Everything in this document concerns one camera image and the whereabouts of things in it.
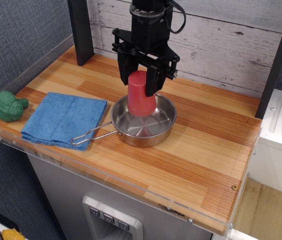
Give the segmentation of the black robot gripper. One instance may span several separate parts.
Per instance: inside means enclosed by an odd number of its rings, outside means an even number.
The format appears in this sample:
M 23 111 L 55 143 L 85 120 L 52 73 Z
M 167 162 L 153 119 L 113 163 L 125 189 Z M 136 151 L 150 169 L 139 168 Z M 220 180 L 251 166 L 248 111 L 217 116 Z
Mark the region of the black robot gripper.
M 122 82 L 128 85 L 129 76 L 139 65 L 147 67 L 147 97 L 161 90 L 166 78 L 174 80 L 178 74 L 180 57 L 168 46 L 170 34 L 180 33 L 171 28 L 173 8 L 180 9 L 174 0 L 133 0 L 129 8 L 131 30 L 113 30 L 112 46 Z

